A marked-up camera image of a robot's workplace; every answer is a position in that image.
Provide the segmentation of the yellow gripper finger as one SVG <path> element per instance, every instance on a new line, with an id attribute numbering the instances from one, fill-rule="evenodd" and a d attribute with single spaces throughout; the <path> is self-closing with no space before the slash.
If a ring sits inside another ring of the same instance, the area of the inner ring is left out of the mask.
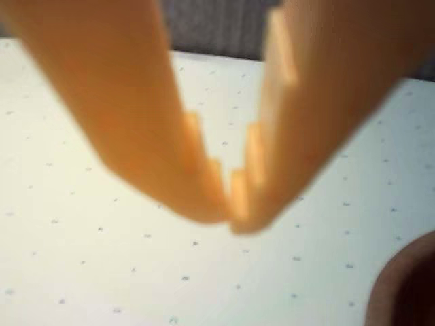
<path id="1" fill-rule="evenodd" d="M 200 223 L 226 219 L 220 164 L 184 111 L 157 1 L 2 1 L 105 165 Z"/>
<path id="2" fill-rule="evenodd" d="M 232 174 L 232 231 L 270 225 L 433 53 L 433 1 L 284 1 L 273 10 L 260 119 L 245 168 Z"/>

